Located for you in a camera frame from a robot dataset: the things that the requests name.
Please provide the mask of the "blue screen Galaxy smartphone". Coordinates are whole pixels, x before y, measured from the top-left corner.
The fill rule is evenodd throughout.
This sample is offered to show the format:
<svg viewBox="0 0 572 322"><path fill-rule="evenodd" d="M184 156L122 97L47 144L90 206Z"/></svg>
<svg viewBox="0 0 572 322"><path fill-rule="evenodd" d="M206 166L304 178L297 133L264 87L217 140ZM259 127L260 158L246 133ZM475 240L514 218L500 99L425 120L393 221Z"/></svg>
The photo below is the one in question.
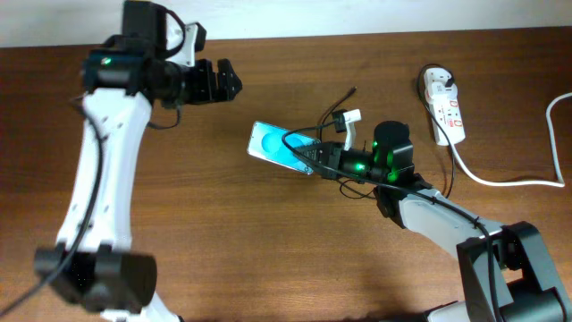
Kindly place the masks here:
<svg viewBox="0 0 572 322"><path fill-rule="evenodd" d="M252 157L303 174L312 174L310 166L300 161L282 142L288 130L269 123L256 121L248 142L247 152Z"/></svg>

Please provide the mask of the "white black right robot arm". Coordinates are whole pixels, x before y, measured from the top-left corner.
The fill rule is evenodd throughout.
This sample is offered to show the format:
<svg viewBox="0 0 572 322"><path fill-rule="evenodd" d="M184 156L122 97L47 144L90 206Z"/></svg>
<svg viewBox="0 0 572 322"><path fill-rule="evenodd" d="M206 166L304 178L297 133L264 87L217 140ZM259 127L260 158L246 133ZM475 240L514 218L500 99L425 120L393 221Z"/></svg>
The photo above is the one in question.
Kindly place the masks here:
<svg viewBox="0 0 572 322"><path fill-rule="evenodd" d="M451 202L415 171L404 123L374 129L370 151L318 142L291 152L324 179L374 186L377 207L458 261L464 298L412 316L414 321L569 321L571 300L538 229L488 220Z"/></svg>

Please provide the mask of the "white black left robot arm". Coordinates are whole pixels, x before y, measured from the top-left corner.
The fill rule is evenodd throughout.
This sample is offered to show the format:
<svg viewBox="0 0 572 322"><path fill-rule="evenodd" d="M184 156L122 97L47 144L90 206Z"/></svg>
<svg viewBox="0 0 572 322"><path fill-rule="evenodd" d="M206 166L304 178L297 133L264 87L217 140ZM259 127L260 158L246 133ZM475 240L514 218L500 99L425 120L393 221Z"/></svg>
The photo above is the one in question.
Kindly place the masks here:
<svg viewBox="0 0 572 322"><path fill-rule="evenodd" d="M233 100L230 61L197 59L206 31L150 1L123 5L122 29L82 65L84 117L71 204L36 273L70 304L110 321L174 321L156 292L157 265L131 251L130 204L139 146L154 103L172 110Z"/></svg>

